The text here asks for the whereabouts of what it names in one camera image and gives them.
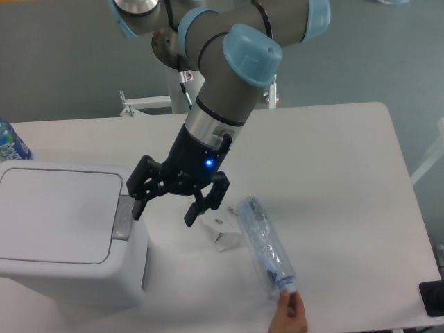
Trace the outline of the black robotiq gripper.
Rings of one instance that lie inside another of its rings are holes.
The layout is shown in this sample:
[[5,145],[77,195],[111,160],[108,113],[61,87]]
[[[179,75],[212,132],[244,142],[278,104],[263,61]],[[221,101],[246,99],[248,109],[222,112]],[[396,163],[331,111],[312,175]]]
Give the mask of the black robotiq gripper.
[[[187,227],[208,209],[217,210],[230,186],[219,168],[231,143],[232,136],[224,134],[219,148],[211,148],[182,126],[163,164],[151,156],[142,156],[126,182],[129,196],[135,199],[133,219],[140,219],[147,202],[165,194],[194,195],[195,201],[184,216]],[[209,184],[212,187],[204,196],[202,189]]]

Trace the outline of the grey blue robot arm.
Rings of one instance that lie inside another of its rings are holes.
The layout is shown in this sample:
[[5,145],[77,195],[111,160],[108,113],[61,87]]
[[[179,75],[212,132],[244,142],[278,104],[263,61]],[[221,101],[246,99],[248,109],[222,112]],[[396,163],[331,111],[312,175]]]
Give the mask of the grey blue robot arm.
[[146,204],[165,194],[193,196],[187,226],[219,208],[230,185],[220,170],[233,142],[271,84],[284,47],[323,34],[329,1],[251,1],[218,12],[197,1],[110,1],[124,36],[161,28],[178,36],[183,56],[202,74],[203,85],[167,159],[145,155],[126,185],[139,219]]

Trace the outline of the bare human hand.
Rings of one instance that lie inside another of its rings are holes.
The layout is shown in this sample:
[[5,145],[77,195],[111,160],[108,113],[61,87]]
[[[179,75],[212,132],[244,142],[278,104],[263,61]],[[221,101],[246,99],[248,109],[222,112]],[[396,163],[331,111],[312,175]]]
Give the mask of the bare human hand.
[[280,293],[277,310],[268,327],[268,332],[308,332],[305,306],[298,291],[290,293],[284,289]]

